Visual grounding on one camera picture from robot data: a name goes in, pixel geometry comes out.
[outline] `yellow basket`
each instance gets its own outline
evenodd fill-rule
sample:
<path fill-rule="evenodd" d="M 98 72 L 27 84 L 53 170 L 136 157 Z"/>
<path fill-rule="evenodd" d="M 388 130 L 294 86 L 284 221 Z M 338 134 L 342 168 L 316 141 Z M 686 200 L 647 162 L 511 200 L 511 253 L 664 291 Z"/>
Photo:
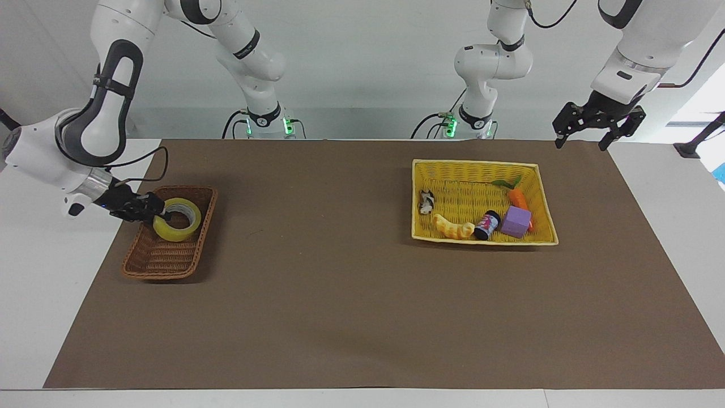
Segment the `yellow basket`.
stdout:
<path fill-rule="evenodd" d="M 513 183 L 521 176 L 521 189 L 529 205 L 534 232 L 523 238 L 494 232 L 488 241 L 471 236 L 467 240 L 451 240 L 436 230 L 433 215 L 441 214 L 456 224 L 477 224 L 486 211 L 496 211 L 501 217 L 511 206 L 508 189 L 495 186 L 494 180 Z M 421 191 L 435 196 L 433 212 L 423 215 L 419 211 Z M 432 242 L 450 242 L 469 245 L 557 245 L 559 238 L 549 213 L 544 195 L 539 165 L 469 160 L 414 160 L 413 161 L 413 238 Z"/>

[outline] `toy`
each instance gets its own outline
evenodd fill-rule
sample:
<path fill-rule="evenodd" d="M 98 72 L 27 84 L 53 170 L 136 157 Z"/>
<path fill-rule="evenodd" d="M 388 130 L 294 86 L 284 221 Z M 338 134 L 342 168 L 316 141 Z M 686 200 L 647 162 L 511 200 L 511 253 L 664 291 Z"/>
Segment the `toy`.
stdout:
<path fill-rule="evenodd" d="M 492 182 L 494 186 L 506 187 L 508 191 L 508 199 L 511 200 L 511 204 L 515 207 L 519 207 L 523 210 L 529 211 L 529 205 L 526 203 L 526 196 L 523 195 L 521 189 L 518 188 L 518 183 L 521 182 L 521 176 L 516 177 L 513 184 L 508 184 L 504 180 L 495 180 Z M 534 219 L 531 218 L 529 222 L 529 232 L 534 232 Z"/>
<path fill-rule="evenodd" d="M 418 205 L 419 211 L 423 215 L 428 215 L 433 212 L 436 198 L 433 193 L 429 191 L 420 191 L 420 204 Z"/>
<path fill-rule="evenodd" d="M 473 234 L 473 230 L 476 228 L 470 222 L 465 224 L 453 224 L 451 221 L 443 218 L 441 214 L 433 215 L 433 223 L 436 226 L 438 232 L 441 232 L 446 238 L 453 240 L 465 240 Z"/>
<path fill-rule="evenodd" d="M 481 222 L 476 225 L 473 230 L 473 235 L 481 241 L 487 241 L 491 237 L 491 234 L 501 224 L 501 216 L 496 211 L 486 211 L 486 215 Z"/>
<path fill-rule="evenodd" d="M 530 222 L 531 211 L 512 205 L 501 223 L 501 232 L 511 237 L 523 238 Z"/>

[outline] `carrot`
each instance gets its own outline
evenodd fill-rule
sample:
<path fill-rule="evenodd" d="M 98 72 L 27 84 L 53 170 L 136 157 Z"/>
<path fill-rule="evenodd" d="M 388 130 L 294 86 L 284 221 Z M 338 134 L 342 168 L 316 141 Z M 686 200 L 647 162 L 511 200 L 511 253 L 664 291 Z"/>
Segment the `carrot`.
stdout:
<path fill-rule="evenodd" d="M 504 186 L 507 187 L 508 190 L 508 199 L 511 200 L 511 204 L 514 207 L 519 207 L 522 210 L 530 211 L 529 205 L 526 204 L 526 196 L 523 195 L 523 192 L 521 189 L 519 189 L 518 183 L 521 181 L 521 176 L 516 178 L 516 181 L 513 182 L 513 184 L 508 184 L 506 181 L 503 180 L 496 180 L 493 182 L 494 185 L 497 186 Z M 532 220 L 529 222 L 529 229 L 527 230 L 529 232 L 534 232 L 534 220 L 532 217 Z"/>

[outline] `white table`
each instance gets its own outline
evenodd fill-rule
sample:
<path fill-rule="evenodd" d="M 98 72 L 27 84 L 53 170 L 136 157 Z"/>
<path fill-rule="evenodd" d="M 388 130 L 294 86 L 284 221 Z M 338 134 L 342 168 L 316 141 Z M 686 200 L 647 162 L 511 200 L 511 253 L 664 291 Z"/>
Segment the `white table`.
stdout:
<path fill-rule="evenodd" d="M 121 160 L 159 142 L 129 140 Z M 699 161 L 681 159 L 669 145 L 620 143 L 610 152 L 725 348 L 725 192 Z M 138 176 L 149 163 L 115 173 Z M 120 221 L 100 208 L 66 221 L 62 192 L 9 168 L 0 173 L 0 192 L 0 389 L 17 390 L 0 391 L 0 407 L 725 407 L 725 390 L 21 391 L 42 387 Z"/>

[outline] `brown wicker basket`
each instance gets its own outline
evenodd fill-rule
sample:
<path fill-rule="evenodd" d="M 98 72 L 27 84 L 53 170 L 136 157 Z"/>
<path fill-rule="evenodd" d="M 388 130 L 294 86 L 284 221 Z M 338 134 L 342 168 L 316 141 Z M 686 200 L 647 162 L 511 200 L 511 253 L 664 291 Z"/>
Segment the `brown wicker basket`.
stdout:
<path fill-rule="evenodd" d="M 140 280 L 183 279 L 196 271 L 204 247 L 209 222 L 217 201 L 217 190 L 211 187 L 167 186 L 154 191 L 162 200 L 181 197 L 190 200 L 202 212 L 204 221 L 195 233 L 182 242 L 168 242 L 159 238 L 153 227 L 142 224 L 123 260 L 121 268 L 126 277 Z M 188 220 L 172 213 L 169 225 L 184 228 Z"/>

